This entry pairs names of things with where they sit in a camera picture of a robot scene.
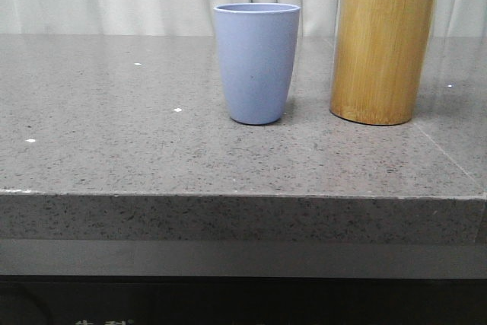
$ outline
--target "blue cup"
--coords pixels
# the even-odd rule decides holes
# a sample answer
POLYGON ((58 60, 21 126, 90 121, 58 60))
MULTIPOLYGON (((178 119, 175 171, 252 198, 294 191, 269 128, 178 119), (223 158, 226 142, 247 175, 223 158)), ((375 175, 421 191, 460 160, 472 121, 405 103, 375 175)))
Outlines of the blue cup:
POLYGON ((250 125, 281 118, 288 98, 300 7, 241 3, 215 7, 221 81, 232 119, 250 125))

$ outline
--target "bamboo cup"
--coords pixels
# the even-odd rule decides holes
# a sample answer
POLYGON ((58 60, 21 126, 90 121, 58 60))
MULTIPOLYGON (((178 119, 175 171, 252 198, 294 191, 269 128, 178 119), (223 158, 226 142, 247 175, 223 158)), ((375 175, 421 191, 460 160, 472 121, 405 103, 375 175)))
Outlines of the bamboo cup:
POLYGON ((409 121, 434 0, 342 0, 330 111, 371 125, 409 121))

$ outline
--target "granite countertop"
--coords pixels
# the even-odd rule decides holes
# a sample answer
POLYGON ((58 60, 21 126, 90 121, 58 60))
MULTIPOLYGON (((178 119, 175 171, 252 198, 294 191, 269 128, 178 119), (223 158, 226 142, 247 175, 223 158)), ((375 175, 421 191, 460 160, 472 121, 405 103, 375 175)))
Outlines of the granite countertop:
POLYGON ((285 115, 232 121, 212 37, 0 35, 0 237, 487 244, 487 44, 432 39, 413 120, 329 110, 298 42, 285 115))

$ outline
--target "bamboo holder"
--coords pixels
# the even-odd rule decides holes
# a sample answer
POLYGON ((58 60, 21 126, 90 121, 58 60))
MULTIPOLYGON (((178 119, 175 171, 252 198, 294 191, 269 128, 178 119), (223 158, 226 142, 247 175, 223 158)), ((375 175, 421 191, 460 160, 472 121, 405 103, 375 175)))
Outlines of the bamboo holder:
POLYGON ((342 0, 330 111, 371 125, 409 121, 434 0, 342 0))

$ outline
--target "cup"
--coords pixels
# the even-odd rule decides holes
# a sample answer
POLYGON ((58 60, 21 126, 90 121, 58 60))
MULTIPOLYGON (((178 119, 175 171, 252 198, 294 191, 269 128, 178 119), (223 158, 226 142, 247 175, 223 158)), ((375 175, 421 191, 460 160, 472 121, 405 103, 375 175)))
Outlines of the cup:
POLYGON ((370 125, 409 121, 434 0, 342 0, 330 110, 370 125))
POLYGON ((230 117, 262 125, 285 110, 298 38, 297 5, 219 5, 215 31, 221 81, 230 117))

